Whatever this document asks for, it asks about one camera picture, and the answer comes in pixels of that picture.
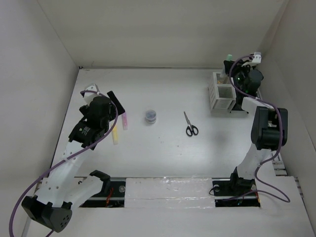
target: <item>white basket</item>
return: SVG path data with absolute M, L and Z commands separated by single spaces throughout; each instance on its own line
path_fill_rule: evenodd
M 221 77 L 220 72 L 211 76 L 208 86 L 212 111 L 230 112 L 236 103 L 236 92 L 228 81 L 228 76 Z

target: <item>purple cable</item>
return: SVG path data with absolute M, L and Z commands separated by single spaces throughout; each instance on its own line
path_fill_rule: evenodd
M 84 93 L 94 93 L 94 94 L 97 94 L 96 91 L 93 91 L 93 90 L 84 90 L 84 91 L 81 91 L 80 93 L 81 94 L 84 94 Z M 112 102 L 112 104 L 114 105 L 115 107 L 115 111 L 116 111 L 116 115 L 115 115 L 115 120 L 114 120 L 114 123 L 112 125 L 112 127 L 109 129 L 109 131 L 107 131 L 103 137 L 101 137 L 99 140 L 97 140 L 96 142 L 94 142 L 93 144 L 91 144 L 90 146 L 87 146 L 85 148 L 83 148 L 81 151 L 78 151 L 74 154 L 72 154 L 71 156 L 67 157 L 67 159 L 72 159 L 78 155 L 80 155 L 81 153 L 85 152 L 86 150 L 96 146 L 99 142 L 101 142 L 104 138 L 106 138 L 110 132 L 112 132 L 113 128 L 115 127 L 117 121 L 118 121 L 118 117 L 119 117 L 119 112 L 118 112 L 118 109 L 117 107 L 115 106 L 115 104 Z M 34 187 L 39 181 L 41 181 L 46 175 L 48 175 L 52 170 L 56 169 L 57 167 L 59 167 L 60 165 L 62 165 L 63 163 L 65 163 L 66 161 L 65 160 L 62 160 L 60 161 L 59 163 L 55 164 L 53 167 L 51 167 L 50 169 L 48 169 L 47 171 L 45 171 L 37 180 L 35 180 L 23 193 L 22 195 L 20 196 L 20 198 L 18 199 L 18 201 L 16 202 L 14 208 L 13 208 L 13 211 L 11 213 L 11 217 L 10 217 L 10 222 L 9 222 L 9 234 L 10 234 L 10 237 L 14 237 L 14 234 L 13 234 L 13 221 L 14 221 L 14 216 L 16 214 L 16 210 L 18 209 L 22 199 L 26 196 L 26 194 L 29 192 L 29 190 L 31 190 L 32 187 Z M 54 231 L 51 231 L 49 232 L 48 235 L 46 235 L 46 237 L 49 237 Z
M 282 199 L 282 198 L 280 198 L 280 197 L 278 197 L 278 196 L 276 196 L 276 195 L 274 195 L 274 194 L 271 194 L 271 193 L 269 193 L 269 192 L 267 192 L 267 191 L 263 191 L 263 190 L 252 190 L 252 191 L 249 191 L 249 192 L 247 192 L 247 193 L 245 193 L 245 194 L 243 194 L 243 195 L 240 195 L 240 196 L 236 196 L 236 197 L 231 197 L 231 198 L 223 199 L 223 201 L 230 201 L 230 200 L 234 200 L 234 199 L 237 199 L 237 198 L 242 198 L 242 197 L 244 197 L 244 196 L 246 196 L 246 195 L 248 195 L 248 194 L 252 194 L 252 193 L 265 193 L 265 194 L 271 195 L 271 196 L 273 196 L 273 197 L 275 197 L 275 198 L 277 198 L 277 199 L 279 199 L 279 200 L 281 200 L 281 201 L 284 201 L 284 202 L 289 203 L 289 202 L 291 202 L 290 198 L 289 198 L 282 190 L 280 190 L 280 189 L 278 189 L 277 187 L 275 187 L 275 186 L 273 186 L 273 185 L 271 185 L 271 184 L 268 184 L 268 183 L 266 183 L 266 182 L 264 182 L 264 181 L 262 181 L 261 179 L 258 178 L 258 171 L 259 171 L 260 167 L 261 167 L 262 165 L 264 165 L 265 163 L 274 160 L 274 159 L 278 156 L 278 154 L 280 153 L 280 151 L 281 151 L 282 140 L 283 140 L 283 126 L 282 126 L 281 114 L 280 114 L 279 110 L 277 109 L 277 107 L 276 107 L 274 104 L 265 102 L 265 101 L 263 101 L 263 100 L 261 100 L 261 99 L 259 99 L 259 98 L 256 98 L 256 97 L 254 97 L 254 96 L 252 96 L 252 95 L 248 95 L 247 93 L 241 91 L 239 88 L 237 88 L 237 87 L 234 85 L 234 83 L 233 83 L 233 81 L 232 81 L 233 68 L 234 68 L 234 66 L 235 66 L 240 60 L 242 60 L 242 59 L 244 59 L 244 58 L 253 58 L 253 55 L 246 55 L 246 56 L 240 57 L 240 58 L 238 58 L 238 59 L 233 63 L 231 69 L 229 70 L 229 75 L 228 75 L 228 76 L 229 76 L 229 82 L 230 82 L 231 85 L 236 89 L 236 91 L 238 91 L 239 93 L 243 94 L 244 96 L 247 96 L 247 97 L 250 97 L 250 98 L 252 98 L 252 99 L 255 99 L 255 100 L 257 100 L 257 101 L 259 101 L 259 102 L 261 102 L 261 103 L 263 103 L 263 104 L 267 104 L 267 105 L 272 106 L 272 107 L 274 108 L 274 110 L 276 111 L 277 119 L 278 119 L 278 123 L 279 123 L 279 128 L 280 128 L 280 138 L 279 138 L 279 141 L 278 141 L 278 147 L 277 147 L 276 153 L 275 153 L 270 159 L 264 160 L 263 162 L 260 163 L 260 165 L 259 165 L 259 166 L 256 168 L 256 170 L 255 170 L 255 178 L 256 178 L 260 183 L 265 184 L 265 185 L 267 185 L 267 186 L 269 186 L 269 187 L 271 187 L 271 188 L 273 188 L 273 189 L 279 191 L 282 195 L 285 196 L 286 200 L 285 200 L 285 199 Z

